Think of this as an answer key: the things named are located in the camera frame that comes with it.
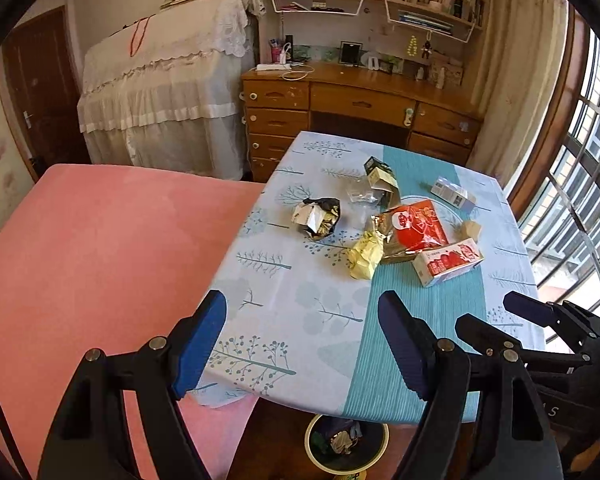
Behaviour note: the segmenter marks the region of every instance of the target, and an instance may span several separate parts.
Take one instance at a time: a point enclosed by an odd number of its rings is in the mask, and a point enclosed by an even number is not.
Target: wooden door
[[[11,98],[36,172],[53,164],[89,164],[78,125],[80,95],[69,62],[64,7],[13,29],[3,51]]]

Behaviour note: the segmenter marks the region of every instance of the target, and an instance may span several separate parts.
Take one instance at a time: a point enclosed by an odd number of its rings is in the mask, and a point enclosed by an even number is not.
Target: pink sofa
[[[0,233],[0,402],[35,477],[62,394],[92,347],[134,351],[190,316],[262,186],[125,166],[54,166]],[[142,478],[156,478],[126,395]],[[224,479],[255,405],[180,403]]]

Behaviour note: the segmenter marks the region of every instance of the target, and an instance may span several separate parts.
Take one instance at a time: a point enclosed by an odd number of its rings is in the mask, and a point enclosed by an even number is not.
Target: figurine
[[[438,90],[442,90],[445,87],[445,72],[445,67],[442,67],[440,72],[438,72],[438,80],[436,81],[436,88]]]
[[[422,47],[422,59],[429,59],[432,52],[431,42],[429,40],[425,41],[424,46]]]

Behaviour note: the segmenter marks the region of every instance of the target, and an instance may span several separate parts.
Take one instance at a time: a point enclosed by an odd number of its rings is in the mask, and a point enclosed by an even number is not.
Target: trash can
[[[386,446],[389,444],[389,427],[386,424],[378,422],[360,421],[362,437],[351,448],[350,454],[325,454],[312,444],[312,433],[320,431],[332,423],[333,419],[337,419],[337,417],[316,415],[304,433],[304,449],[309,460],[316,467],[334,475],[353,475],[370,468],[380,460],[380,457],[386,450]]]

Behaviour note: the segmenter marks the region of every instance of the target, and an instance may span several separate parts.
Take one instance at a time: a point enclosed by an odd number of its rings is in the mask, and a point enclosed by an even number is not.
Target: wooden desk
[[[253,177],[266,182],[302,130],[371,140],[464,166],[482,117],[456,90],[366,68],[313,63],[286,81],[281,72],[242,75]]]

